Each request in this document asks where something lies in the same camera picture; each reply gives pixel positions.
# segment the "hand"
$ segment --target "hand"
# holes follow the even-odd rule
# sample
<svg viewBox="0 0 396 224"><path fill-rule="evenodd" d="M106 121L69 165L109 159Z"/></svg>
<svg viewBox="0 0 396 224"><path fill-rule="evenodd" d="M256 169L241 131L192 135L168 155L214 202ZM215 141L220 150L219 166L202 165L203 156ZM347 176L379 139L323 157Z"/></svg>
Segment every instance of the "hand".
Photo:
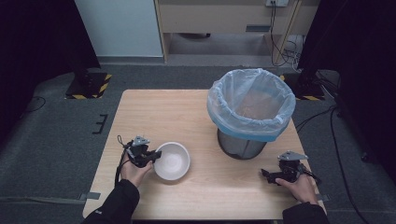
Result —
<svg viewBox="0 0 396 224"><path fill-rule="evenodd" d="M145 167L139 168L128 160L129 157L125 153L122 160L122 163L124 164L122 165L120 171L121 179L127 179L131 181L131 183L138 188L145 174L152 168L152 161L149 161Z"/></svg>
<svg viewBox="0 0 396 224"><path fill-rule="evenodd" d="M277 178L275 182L289 189L293 196L301 203L318 204L312 179L308 175L300 175L294 183L281 178Z"/></svg>

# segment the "table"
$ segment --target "table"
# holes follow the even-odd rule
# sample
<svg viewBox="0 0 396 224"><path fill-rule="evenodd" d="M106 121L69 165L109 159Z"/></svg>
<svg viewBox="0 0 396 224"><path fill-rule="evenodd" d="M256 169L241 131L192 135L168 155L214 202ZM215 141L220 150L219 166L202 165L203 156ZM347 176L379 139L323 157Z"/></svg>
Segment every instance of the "table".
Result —
<svg viewBox="0 0 396 224"><path fill-rule="evenodd" d="M165 142L179 142L191 154L190 170L178 181L164 181L154 170L148 172L139 187L141 200L132 219L281 219L282 211L296 204L286 189L268 184L260 174L261 168L278 172L277 156L287 150L304 154L293 122L254 159L233 159L219 147L217 126L206 111L207 92L123 93L92 183L91 192L99 192L100 198L87 200L84 217L101 206L114 187L115 170L123 150L118 135L124 144L144 135L150 140L148 150ZM309 169L307 161L303 163Z"/></svg>
<svg viewBox="0 0 396 224"><path fill-rule="evenodd" d="M157 21L167 61L172 34L243 34L263 33L268 47L273 8L265 0L155 0ZM315 17L320 0L289 0L286 7L277 7L273 38L283 51L289 35L306 35ZM274 50L275 59L280 54Z"/></svg>

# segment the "black sleeve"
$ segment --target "black sleeve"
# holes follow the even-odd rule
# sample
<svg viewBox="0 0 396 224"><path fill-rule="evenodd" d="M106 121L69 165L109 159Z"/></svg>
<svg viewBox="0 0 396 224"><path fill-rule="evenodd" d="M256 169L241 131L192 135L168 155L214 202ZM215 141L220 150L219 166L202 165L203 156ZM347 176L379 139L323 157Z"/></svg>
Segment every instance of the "black sleeve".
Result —
<svg viewBox="0 0 396 224"><path fill-rule="evenodd" d="M103 205L91 212L82 223L131 223L131 216L139 199L137 187L129 180L122 179Z"/></svg>
<svg viewBox="0 0 396 224"><path fill-rule="evenodd" d="M316 204L300 203L283 211L285 224L330 224L323 208Z"/></svg>

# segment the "trash can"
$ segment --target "trash can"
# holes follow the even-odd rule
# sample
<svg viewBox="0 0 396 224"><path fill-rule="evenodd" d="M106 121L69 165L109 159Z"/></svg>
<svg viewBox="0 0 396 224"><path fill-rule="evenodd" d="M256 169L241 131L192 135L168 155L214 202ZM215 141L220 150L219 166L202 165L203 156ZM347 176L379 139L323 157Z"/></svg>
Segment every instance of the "trash can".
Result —
<svg viewBox="0 0 396 224"><path fill-rule="evenodd" d="M213 83L207 112L218 127L221 149L248 160L262 152L289 124L295 96L278 76L257 69L239 69Z"/></svg>

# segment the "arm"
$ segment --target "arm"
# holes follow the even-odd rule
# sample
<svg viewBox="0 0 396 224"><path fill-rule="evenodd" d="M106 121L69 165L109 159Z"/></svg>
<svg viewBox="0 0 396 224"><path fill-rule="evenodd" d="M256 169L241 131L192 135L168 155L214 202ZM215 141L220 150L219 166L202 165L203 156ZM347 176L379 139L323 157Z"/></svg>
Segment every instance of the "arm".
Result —
<svg viewBox="0 0 396 224"><path fill-rule="evenodd" d="M330 223L323 208L318 205L317 195L308 175L300 175L294 183L277 178L276 183L289 189L293 196L301 202L301 204L283 211L285 224Z"/></svg>
<svg viewBox="0 0 396 224"><path fill-rule="evenodd" d="M137 188L151 167L152 161L145 167L138 168L128 162L128 156L125 155L120 171L120 183L111 191L103 205L85 218L83 224L130 223L140 199Z"/></svg>

